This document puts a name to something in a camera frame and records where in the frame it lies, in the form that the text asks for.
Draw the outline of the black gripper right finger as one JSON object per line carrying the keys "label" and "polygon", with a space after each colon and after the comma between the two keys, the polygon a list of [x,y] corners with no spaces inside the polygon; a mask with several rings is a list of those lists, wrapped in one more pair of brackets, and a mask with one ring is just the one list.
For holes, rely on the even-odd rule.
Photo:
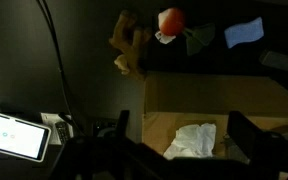
{"label": "black gripper right finger", "polygon": [[227,133],[235,144],[249,158],[255,159],[263,155],[265,132],[258,128],[239,111],[229,113]]}

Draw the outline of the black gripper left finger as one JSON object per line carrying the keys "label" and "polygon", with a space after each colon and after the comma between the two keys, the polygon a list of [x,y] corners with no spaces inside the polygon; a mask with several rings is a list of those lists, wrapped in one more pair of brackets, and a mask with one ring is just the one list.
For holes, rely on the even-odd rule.
{"label": "black gripper left finger", "polygon": [[127,124],[129,120],[130,111],[122,110],[116,125],[116,135],[118,137],[124,137],[126,135]]}

